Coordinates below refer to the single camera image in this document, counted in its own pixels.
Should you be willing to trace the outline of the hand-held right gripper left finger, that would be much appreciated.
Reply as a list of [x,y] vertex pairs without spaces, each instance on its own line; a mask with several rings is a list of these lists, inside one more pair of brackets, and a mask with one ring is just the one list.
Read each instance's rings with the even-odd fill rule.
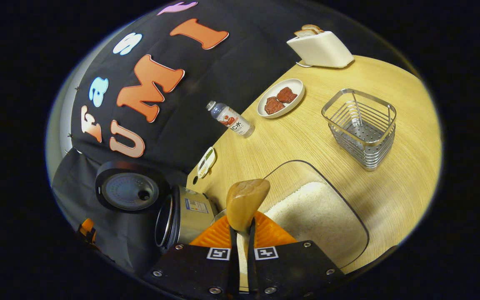
[[239,292],[236,232],[222,216],[191,243],[177,243],[143,276],[174,298],[234,298]]

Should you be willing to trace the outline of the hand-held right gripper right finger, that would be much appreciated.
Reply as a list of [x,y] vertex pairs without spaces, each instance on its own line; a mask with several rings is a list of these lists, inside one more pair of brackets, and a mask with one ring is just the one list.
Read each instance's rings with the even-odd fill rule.
[[297,241],[261,212],[251,224],[247,262],[248,288],[256,298],[312,298],[345,278],[314,241]]

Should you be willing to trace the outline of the dark rice cooker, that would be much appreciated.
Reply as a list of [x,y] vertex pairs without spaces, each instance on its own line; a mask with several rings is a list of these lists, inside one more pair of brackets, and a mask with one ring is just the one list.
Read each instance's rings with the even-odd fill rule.
[[110,161],[99,167],[95,193],[107,209],[154,213],[154,243],[162,252],[177,243],[192,242],[218,214],[206,194],[170,184],[158,169],[126,161]]

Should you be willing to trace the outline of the wooden spoon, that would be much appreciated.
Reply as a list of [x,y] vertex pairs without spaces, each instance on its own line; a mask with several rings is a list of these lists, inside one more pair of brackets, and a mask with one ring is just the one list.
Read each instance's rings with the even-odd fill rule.
[[226,215],[230,227],[235,232],[232,241],[238,251],[238,258],[244,257],[247,260],[252,220],[269,190],[270,182],[266,179],[237,182],[229,188],[226,199]]

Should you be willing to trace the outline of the clear tray of white rice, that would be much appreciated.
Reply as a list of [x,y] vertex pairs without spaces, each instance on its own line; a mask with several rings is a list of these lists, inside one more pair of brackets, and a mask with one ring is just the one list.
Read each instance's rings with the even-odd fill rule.
[[270,191],[259,210],[297,241],[314,241],[338,268],[351,265],[367,249],[364,223],[309,162],[285,162],[265,179]]

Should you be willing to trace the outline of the metal wire chopstick holder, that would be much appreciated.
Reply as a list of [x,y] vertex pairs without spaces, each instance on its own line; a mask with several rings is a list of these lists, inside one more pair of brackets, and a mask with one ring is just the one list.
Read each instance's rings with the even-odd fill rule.
[[396,108],[363,91],[337,91],[321,115],[336,143],[366,171],[375,171],[394,144]]

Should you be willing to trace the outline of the white divided bean dish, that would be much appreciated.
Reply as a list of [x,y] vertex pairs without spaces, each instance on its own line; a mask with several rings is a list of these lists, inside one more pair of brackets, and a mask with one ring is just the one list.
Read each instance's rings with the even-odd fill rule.
[[201,160],[197,165],[197,176],[198,178],[204,178],[214,163],[216,162],[216,152],[213,147],[210,147],[206,150],[205,154],[202,156]]

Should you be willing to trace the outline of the clear drink bottle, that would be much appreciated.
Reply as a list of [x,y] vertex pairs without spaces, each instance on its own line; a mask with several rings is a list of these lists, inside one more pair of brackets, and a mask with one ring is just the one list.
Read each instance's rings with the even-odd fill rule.
[[250,121],[226,104],[210,101],[206,109],[215,120],[244,138],[248,138],[255,130]]

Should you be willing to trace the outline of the red meat piece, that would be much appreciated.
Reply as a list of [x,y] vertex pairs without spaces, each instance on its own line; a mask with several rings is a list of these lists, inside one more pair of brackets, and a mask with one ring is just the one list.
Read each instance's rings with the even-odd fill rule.
[[297,94],[295,94],[290,87],[282,88],[276,95],[277,100],[284,104],[291,103],[296,99],[296,97]]
[[280,102],[277,97],[268,97],[265,102],[264,111],[268,115],[275,114],[285,108],[284,104]]

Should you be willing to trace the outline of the white round plate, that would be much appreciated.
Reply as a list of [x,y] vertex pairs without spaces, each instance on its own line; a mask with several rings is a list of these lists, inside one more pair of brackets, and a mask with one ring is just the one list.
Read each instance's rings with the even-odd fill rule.
[[[267,99],[270,97],[277,97],[278,93],[284,88],[290,88],[291,93],[295,94],[296,97],[290,103],[283,104],[284,108],[278,110],[275,113],[269,114],[265,110],[265,105],[267,104]],[[301,101],[305,95],[305,86],[303,82],[299,79],[287,79],[282,80],[281,82],[275,83],[273,86],[269,87],[263,95],[261,95],[258,104],[257,104],[257,113],[263,118],[279,118],[291,112]]]

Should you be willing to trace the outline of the black backdrop cloth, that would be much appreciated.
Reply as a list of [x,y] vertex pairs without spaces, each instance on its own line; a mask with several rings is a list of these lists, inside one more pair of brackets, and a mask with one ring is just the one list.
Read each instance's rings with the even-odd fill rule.
[[314,1],[173,0],[116,30],[72,71],[50,114],[46,164],[69,224],[95,222],[101,258],[145,273],[159,255],[159,205],[148,213],[103,207],[93,191],[100,165],[137,163],[183,185],[226,131],[205,105],[244,112],[299,60],[286,41],[307,23],[334,32],[353,55],[406,67],[379,35]]

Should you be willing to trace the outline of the white toaster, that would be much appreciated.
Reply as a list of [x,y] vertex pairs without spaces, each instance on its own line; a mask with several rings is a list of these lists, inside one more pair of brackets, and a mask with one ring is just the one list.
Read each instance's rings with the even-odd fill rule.
[[288,40],[287,45],[301,58],[302,67],[345,68],[354,61],[348,48],[332,32]]

